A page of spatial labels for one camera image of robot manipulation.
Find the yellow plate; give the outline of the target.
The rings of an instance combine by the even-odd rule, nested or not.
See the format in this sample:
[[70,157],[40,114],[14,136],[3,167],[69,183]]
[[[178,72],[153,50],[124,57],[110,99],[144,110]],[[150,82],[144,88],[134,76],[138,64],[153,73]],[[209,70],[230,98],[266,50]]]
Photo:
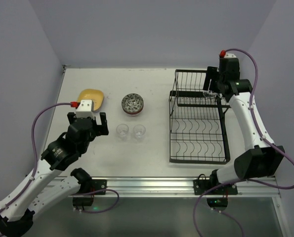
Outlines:
[[97,89],[85,89],[80,92],[77,102],[82,100],[92,100],[94,102],[94,112],[98,112],[102,107],[104,101],[104,94],[101,90]]

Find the clear glass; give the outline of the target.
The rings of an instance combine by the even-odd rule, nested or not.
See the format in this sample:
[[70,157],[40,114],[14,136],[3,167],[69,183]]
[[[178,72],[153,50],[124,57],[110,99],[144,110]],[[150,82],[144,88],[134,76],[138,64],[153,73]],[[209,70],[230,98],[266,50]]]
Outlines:
[[145,126],[138,124],[133,128],[134,138],[140,142],[145,138],[146,128]]
[[116,128],[117,136],[120,140],[126,141],[128,139],[129,127],[126,124],[119,124]]
[[203,96],[205,98],[215,98],[217,96],[217,94],[212,91],[203,91]]

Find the green leaf bowl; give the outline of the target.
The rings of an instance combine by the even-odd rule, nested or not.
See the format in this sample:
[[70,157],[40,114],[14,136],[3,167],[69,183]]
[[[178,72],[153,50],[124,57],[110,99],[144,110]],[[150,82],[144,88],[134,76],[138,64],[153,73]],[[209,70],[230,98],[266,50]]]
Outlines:
[[121,101],[123,111],[136,112],[143,110],[144,100],[136,93],[127,94]]

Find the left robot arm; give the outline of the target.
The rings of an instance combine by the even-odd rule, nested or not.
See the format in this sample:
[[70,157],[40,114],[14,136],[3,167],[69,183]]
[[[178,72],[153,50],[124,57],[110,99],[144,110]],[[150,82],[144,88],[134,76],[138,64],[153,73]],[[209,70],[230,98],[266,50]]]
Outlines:
[[101,124],[95,117],[78,117],[68,113],[69,126],[51,142],[29,175],[0,201],[0,233],[5,237],[21,237],[37,217],[70,195],[90,193],[92,178],[82,168],[74,169],[60,184],[45,187],[68,166],[87,152],[90,142],[109,134],[106,114],[100,112]]

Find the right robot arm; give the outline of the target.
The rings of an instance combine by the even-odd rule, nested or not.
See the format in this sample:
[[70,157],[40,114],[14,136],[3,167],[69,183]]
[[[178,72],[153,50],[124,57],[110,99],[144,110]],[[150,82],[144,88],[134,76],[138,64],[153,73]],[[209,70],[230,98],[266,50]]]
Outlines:
[[233,110],[239,123],[245,151],[233,163],[214,170],[210,184],[217,186],[230,181],[271,177],[283,155],[271,147],[273,139],[267,134],[252,96],[248,79],[240,78],[239,59],[234,54],[221,53],[218,67],[208,67],[204,89],[221,94]]

